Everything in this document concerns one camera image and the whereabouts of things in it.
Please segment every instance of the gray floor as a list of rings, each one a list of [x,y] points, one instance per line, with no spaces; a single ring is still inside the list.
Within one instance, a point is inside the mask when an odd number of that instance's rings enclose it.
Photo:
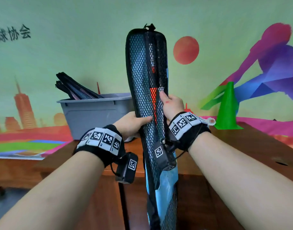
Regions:
[[[0,200],[0,218],[28,191],[27,189],[7,188],[6,195]]]

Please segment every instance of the green cone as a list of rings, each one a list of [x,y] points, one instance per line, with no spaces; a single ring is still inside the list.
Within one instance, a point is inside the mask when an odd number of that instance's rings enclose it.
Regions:
[[[236,124],[236,110],[238,103],[234,93],[234,82],[230,81],[226,85],[221,101],[215,128],[219,130],[243,129]]]

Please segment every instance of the colorful athlete silhouette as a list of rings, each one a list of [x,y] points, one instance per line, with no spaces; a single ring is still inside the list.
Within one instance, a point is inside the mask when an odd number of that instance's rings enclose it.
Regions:
[[[226,84],[233,81],[235,85],[256,60],[263,73],[234,88],[238,104],[273,92],[284,92],[293,100],[293,47],[287,45],[290,36],[291,26],[288,24],[275,23],[268,27],[239,69],[203,99],[199,108],[209,110],[221,102],[223,95],[216,97],[224,92]]]

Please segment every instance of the person's right arm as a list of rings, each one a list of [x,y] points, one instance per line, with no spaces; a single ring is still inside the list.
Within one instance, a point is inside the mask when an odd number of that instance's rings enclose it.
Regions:
[[[180,98],[160,95],[167,119],[184,111]],[[293,230],[293,181],[209,132],[198,135],[189,153],[245,229]]]

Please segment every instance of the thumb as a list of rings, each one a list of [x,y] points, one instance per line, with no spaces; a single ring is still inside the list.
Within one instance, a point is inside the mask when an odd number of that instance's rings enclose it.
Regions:
[[[161,99],[162,102],[165,102],[165,101],[169,100],[168,96],[163,91],[159,92],[159,96],[160,96],[160,99]]]
[[[140,126],[147,124],[153,120],[152,116],[137,118],[139,120]]]

